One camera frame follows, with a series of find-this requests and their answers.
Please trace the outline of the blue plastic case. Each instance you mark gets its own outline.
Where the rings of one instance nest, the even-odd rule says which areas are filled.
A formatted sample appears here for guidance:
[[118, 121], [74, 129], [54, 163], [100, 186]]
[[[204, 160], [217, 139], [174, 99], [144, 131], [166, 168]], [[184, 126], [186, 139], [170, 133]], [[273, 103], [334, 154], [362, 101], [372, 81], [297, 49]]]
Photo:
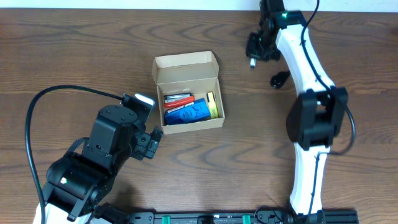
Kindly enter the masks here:
[[164, 116], [167, 125], [194, 123], [210, 117], [210, 112], [204, 98], [194, 101], [194, 104], [191, 106], [165, 114]]

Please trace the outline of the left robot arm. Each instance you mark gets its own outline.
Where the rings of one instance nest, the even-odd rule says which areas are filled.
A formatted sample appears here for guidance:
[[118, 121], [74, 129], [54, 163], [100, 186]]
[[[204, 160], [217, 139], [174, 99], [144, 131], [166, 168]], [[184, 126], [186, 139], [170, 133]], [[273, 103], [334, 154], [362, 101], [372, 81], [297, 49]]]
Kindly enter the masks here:
[[162, 132], [146, 132], [148, 103], [108, 105], [98, 111], [91, 134], [76, 140], [46, 173], [44, 205], [35, 223], [88, 223], [112, 190], [124, 163], [152, 159]]

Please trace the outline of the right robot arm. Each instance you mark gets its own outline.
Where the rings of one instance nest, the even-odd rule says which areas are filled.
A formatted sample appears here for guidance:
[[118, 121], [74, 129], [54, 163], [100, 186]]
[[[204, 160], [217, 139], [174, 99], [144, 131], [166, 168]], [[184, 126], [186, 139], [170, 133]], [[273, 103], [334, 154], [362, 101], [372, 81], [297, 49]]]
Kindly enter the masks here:
[[341, 129], [343, 117], [350, 114], [348, 92], [338, 88], [325, 73], [310, 40], [310, 21], [302, 11], [288, 11], [282, 0], [259, 3], [260, 29], [250, 33], [246, 56], [250, 67], [258, 61], [284, 58], [288, 71], [271, 79], [275, 89], [292, 78], [296, 100], [286, 129], [295, 148], [294, 186], [290, 207], [297, 218], [309, 220], [322, 211], [322, 181], [326, 159], [334, 152], [333, 139]]

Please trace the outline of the blue capped white marker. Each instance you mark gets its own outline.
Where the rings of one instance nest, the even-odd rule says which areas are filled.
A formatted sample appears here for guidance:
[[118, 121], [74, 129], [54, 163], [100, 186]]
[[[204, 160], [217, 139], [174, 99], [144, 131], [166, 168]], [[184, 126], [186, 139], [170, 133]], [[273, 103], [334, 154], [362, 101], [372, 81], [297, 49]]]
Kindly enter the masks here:
[[176, 107], [176, 108], [169, 109], [169, 110], [167, 110], [167, 111], [165, 112], [165, 114], [173, 113], [174, 111], [180, 110], [180, 109], [185, 108], [185, 107], [187, 107], [187, 106], [191, 106], [191, 105], [193, 105], [193, 104], [194, 104], [194, 102], [191, 102], [191, 103], [188, 103], [188, 104], [185, 104], [185, 105], [182, 105], [182, 106], [178, 106], [178, 107]]

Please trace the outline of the black cone glue bottle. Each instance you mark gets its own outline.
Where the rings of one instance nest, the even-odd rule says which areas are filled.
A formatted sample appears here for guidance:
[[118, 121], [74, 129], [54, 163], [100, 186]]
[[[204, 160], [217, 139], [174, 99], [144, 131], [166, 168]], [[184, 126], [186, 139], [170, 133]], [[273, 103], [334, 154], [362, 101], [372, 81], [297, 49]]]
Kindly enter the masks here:
[[270, 85], [273, 89], [280, 89], [283, 87], [287, 79], [290, 77], [290, 72], [279, 72], [277, 75], [274, 75], [270, 80]]

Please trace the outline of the brown cardboard box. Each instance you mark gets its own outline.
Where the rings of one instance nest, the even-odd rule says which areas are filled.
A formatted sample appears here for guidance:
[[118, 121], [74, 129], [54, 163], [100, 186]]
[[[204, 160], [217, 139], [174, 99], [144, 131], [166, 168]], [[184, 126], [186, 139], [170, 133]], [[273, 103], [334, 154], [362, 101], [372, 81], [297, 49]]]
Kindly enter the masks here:
[[[225, 121], [223, 100], [218, 78], [219, 65], [211, 51], [156, 57], [152, 65], [152, 77], [156, 84], [160, 123], [164, 134], [184, 133], [201, 129], [220, 128]], [[164, 118], [164, 97], [191, 93], [196, 100], [207, 100], [212, 92], [218, 117], [196, 123], [169, 125]]]

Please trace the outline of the black capped white marker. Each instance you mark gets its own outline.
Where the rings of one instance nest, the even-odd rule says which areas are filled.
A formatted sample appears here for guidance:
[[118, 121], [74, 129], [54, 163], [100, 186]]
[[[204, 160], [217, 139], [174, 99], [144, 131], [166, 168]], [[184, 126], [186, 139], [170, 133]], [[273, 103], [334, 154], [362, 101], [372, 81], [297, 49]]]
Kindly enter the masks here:
[[255, 67], [256, 67], [256, 59], [255, 58], [251, 58], [249, 65], [250, 65], [251, 69], [255, 69]]

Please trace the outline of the yellow highlighter pen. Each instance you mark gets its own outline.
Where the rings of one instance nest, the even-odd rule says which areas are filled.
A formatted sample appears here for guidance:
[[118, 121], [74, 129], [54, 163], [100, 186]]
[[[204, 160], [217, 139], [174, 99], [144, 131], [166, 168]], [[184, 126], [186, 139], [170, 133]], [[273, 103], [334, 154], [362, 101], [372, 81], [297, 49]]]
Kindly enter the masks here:
[[208, 108], [210, 112], [211, 119], [219, 118], [218, 109], [215, 101], [215, 96], [213, 92], [208, 92], [206, 94], [208, 100]]

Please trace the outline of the red and black utility knife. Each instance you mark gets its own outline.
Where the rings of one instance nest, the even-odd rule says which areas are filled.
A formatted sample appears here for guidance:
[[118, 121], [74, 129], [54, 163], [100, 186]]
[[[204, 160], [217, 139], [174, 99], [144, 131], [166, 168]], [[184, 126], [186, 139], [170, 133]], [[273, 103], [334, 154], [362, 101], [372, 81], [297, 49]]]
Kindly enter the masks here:
[[165, 108], [176, 108], [195, 101], [195, 96], [192, 93], [180, 93], [176, 95], [164, 96]]

